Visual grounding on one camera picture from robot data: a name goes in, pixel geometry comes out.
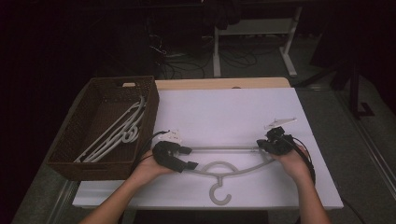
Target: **person's right hand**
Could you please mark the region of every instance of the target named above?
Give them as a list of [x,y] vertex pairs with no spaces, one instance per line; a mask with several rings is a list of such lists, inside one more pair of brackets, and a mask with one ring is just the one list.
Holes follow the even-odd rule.
[[[298,146],[298,148],[307,156],[308,153],[303,147]],[[311,178],[308,167],[295,150],[290,151],[286,155],[277,156],[271,154],[271,156],[283,165],[285,172],[293,178],[294,181],[298,181],[302,178]]]

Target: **small white object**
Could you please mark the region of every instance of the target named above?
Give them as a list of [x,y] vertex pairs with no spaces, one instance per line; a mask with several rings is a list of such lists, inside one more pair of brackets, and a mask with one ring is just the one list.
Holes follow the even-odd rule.
[[268,129],[277,128],[279,126],[282,126],[282,125],[288,124],[288,123],[292,123],[294,121],[297,121],[297,118],[293,118],[293,119],[275,119],[274,122],[268,124],[267,126],[264,126],[264,129],[268,130]]
[[158,139],[165,142],[173,142],[173,143],[181,143],[181,137],[178,130],[173,130],[168,133],[161,134],[158,136]]

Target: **white tabletop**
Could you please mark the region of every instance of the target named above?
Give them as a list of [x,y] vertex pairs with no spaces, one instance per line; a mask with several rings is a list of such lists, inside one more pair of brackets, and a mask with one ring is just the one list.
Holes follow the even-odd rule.
[[[292,118],[297,121],[283,128],[286,133],[303,141],[309,149],[317,174],[318,195],[324,207],[343,207],[292,88],[160,91],[154,132],[179,130],[183,139],[181,145],[193,148],[189,156],[180,155],[179,158],[198,162],[197,170],[212,161],[227,161],[238,170],[244,170],[263,162],[254,147],[257,146],[256,140],[264,138],[267,132],[264,125],[274,119]],[[231,172],[224,165],[216,165],[209,171]],[[221,201],[229,194],[231,200],[224,205],[215,204],[209,197],[210,189],[219,183],[214,176],[185,171],[155,179],[134,196],[129,206],[138,209],[200,210],[298,207],[297,189],[277,161],[246,174],[225,176],[221,180],[222,187],[214,191],[214,196]],[[82,181],[73,205],[95,207],[121,182]]]

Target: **person's left arm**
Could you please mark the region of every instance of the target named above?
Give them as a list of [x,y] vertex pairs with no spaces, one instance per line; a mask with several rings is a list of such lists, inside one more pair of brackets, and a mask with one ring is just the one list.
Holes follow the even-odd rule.
[[129,201],[139,189],[147,185],[159,175],[172,173],[168,168],[159,165],[152,156],[151,150],[142,158],[139,165],[128,179],[126,179],[104,202],[95,208],[87,217],[81,220],[85,223],[117,223]]

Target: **forearm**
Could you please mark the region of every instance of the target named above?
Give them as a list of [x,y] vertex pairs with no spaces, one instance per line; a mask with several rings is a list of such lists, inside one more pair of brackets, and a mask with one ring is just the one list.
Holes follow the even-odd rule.
[[80,223],[117,223],[129,201],[142,187],[142,184],[130,176],[120,187],[114,191],[102,204],[92,213],[85,217]]
[[299,194],[301,223],[331,223],[310,176],[301,177],[295,182]]

